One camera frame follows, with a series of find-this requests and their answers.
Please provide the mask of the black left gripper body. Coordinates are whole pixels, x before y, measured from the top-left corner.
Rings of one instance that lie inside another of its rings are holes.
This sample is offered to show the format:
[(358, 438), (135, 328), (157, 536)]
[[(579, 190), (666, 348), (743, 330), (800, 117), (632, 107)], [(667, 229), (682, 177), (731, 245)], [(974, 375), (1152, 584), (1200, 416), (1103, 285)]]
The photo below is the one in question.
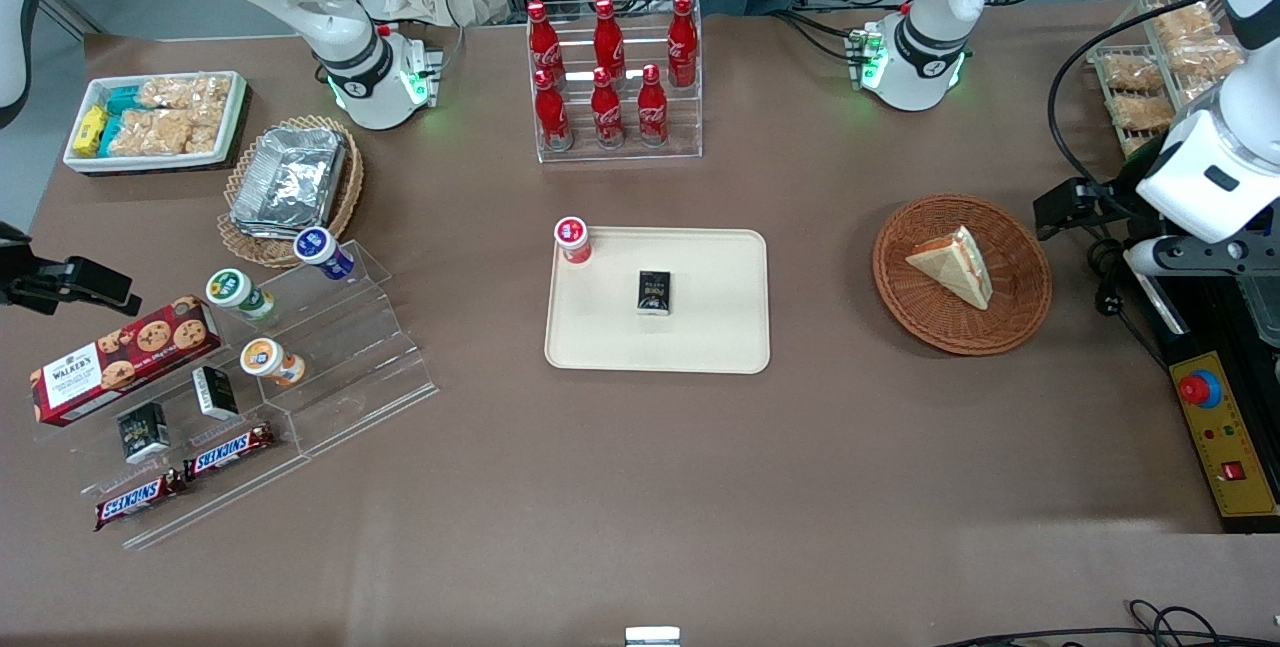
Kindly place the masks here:
[(1132, 186), (1120, 183), (1080, 183), (1078, 217), (1080, 228), (1102, 228), (1117, 220), (1140, 220), (1142, 199)]

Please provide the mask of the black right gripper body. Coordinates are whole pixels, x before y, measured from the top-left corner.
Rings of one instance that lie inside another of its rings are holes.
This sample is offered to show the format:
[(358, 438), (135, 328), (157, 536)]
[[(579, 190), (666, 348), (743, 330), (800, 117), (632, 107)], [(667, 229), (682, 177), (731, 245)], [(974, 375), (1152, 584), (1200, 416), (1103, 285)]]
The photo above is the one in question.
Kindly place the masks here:
[(63, 288), (70, 274), (67, 261), (38, 258), (31, 237), (6, 222), (1, 223), (3, 306), (19, 306), (38, 314), (55, 314), (64, 301)]

